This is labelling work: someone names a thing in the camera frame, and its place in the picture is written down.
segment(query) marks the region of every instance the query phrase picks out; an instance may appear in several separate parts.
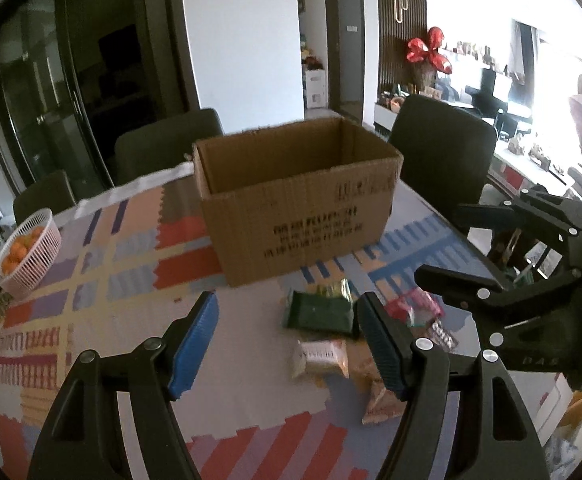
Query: white box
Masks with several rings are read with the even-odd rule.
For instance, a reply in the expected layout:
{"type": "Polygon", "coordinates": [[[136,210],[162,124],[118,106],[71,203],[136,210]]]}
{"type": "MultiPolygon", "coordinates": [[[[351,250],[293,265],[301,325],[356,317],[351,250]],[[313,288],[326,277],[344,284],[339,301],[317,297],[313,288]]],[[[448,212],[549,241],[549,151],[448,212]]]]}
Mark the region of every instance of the white box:
{"type": "Polygon", "coordinates": [[[327,105],[327,77],[324,70],[304,72],[306,86],[306,107],[324,108],[327,105]]]}

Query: television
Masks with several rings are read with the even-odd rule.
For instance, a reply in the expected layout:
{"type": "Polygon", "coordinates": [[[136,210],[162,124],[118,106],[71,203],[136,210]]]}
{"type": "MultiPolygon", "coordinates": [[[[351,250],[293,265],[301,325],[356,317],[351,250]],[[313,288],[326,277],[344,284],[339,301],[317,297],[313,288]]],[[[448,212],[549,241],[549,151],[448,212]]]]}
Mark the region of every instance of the television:
{"type": "Polygon", "coordinates": [[[140,42],[135,25],[116,30],[98,40],[100,54],[109,72],[123,70],[133,63],[142,62],[140,42]]]}

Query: colorful tablecloth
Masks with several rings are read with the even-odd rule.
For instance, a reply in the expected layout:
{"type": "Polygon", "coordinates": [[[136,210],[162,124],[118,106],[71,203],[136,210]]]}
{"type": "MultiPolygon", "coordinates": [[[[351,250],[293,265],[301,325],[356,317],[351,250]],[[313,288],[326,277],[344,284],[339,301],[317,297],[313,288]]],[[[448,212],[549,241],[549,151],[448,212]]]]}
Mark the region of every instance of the colorful tablecloth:
{"type": "MultiPolygon", "coordinates": [[[[290,379],[295,334],[281,327],[290,288],[347,277],[355,295],[388,300],[415,286],[427,262],[488,276],[456,235],[404,184],[381,241],[285,276],[226,286],[191,177],[146,190],[62,228],[62,247],[39,288],[0,328],[0,449],[12,480],[26,472],[43,421],[76,356],[131,351],[216,290],[220,320],[193,389],[173,404],[204,480],[374,479],[399,419],[363,426],[368,393],[353,381],[290,379]]],[[[445,307],[445,324],[477,355],[472,318],[445,307]]],[[[120,420],[136,480],[145,479],[128,394],[120,420]]],[[[442,478],[452,425],[438,450],[442,478]]]]}

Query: doorway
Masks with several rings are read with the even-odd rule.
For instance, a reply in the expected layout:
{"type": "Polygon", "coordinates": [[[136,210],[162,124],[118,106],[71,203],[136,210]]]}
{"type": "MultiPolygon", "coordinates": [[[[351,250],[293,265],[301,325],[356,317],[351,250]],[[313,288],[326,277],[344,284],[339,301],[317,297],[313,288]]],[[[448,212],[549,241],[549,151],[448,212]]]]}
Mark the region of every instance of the doorway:
{"type": "Polygon", "coordinates": [[[362,122],[364,107],[364,0],[325,0],[328,103],[362,122]]]}

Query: black chair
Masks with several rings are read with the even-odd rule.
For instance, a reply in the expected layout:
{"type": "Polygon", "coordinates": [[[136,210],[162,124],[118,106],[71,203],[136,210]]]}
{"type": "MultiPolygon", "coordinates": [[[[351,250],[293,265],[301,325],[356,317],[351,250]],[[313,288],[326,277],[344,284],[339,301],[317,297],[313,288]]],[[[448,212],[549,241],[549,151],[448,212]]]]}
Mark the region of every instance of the black chair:
{"type": "Polygon", "coordinates": [[[485,121],[421,95],[404,101],[389,138],[404,155],[401,179],[451,222],[458,204],[480,200],[497,140],[485,121]]]}
{"type": "Polygon", "coordinates": [[[44,207],[49,208],[55,215],[75,204],[75,197],[65,171],[56,170],[18,195],[13,201],[13,213],[19,225],[44,207]]]}
{"type": "Polygon", "coordinates": [[[147,124],[116,141],[117,185],[174,168],[191,155],[193,143],[224,132],[217,112],[204,108],[147,124]]]}

